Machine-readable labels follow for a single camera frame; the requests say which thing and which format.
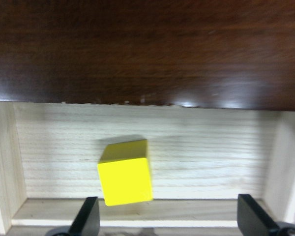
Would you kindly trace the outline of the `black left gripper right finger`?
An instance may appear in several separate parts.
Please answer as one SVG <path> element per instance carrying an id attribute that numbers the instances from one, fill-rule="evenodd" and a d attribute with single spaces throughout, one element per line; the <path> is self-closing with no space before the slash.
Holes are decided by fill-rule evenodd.
<path id="1" fill-rule="evenodd" d="M 249 194 L 237 199 L 237 225 L 243 236 L 288 236 Z"/>

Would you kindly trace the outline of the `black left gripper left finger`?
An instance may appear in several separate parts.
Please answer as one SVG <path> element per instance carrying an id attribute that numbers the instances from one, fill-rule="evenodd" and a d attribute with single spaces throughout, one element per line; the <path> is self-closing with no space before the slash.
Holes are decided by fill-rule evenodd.
<path id="1" fill-rule="evenodd" d="M 97 236 L 100 229 L 98 197 L 87 197 L 71 224 L 70 236 Z"/>

